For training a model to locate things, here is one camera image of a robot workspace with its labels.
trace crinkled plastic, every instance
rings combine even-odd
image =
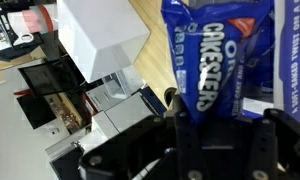
[[[247,47],[246,81],[272,92],[274,64],[274,10],[271,10]]]
[[[246,46],[269,9],[269,0],[198,9],[162,1],[174,74],[194,123],[241,114]]]

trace white cardboard box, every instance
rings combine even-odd
[[[59,39],[87,82],[135,61],[150,32],[128,0],[58,0]]]

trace white wall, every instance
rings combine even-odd
[[[51,137],[45,127],[33,130],[14,98],[10,82],[0,85],[0,180],[53,180],[55,173],[45,149],[68,136],[63,122]]]

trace red object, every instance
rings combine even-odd
[[[23,91],[14,92],[13,94],[16,95],[16,96],[24,96],[24,95],[31,94],[31,90],[26,89],[26,90],[23,90]]]
[[[251,35],[256,20],[254,18],[235,18],[229,19],[228,22],[242,32],[242,37],[246,38]]]
[[[93,105],[93,103],[91,102],[90,98],[83,93],[82,95],[83,100],[84,100],[84,104],[85,104],[85,109],[89,112],[89,114],[92,116],[96,115],[98,113],[97,108]]]
[[[33,10],[22,11],[24,21],[30,31],[30,33],[36,33],[41,31],[41,25],[37,14]]]
[[[38,5],[38,8],[40,9],[44,20],[46,21],[47,27],[48,27],[48,32],[53,31],[53,24],[52,20],[50,18],[50,14],[48,13],[47,9],[43,5]]]

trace blue and white box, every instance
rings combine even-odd
[[[274,107],[300,122],[300,0],[275,0]]]

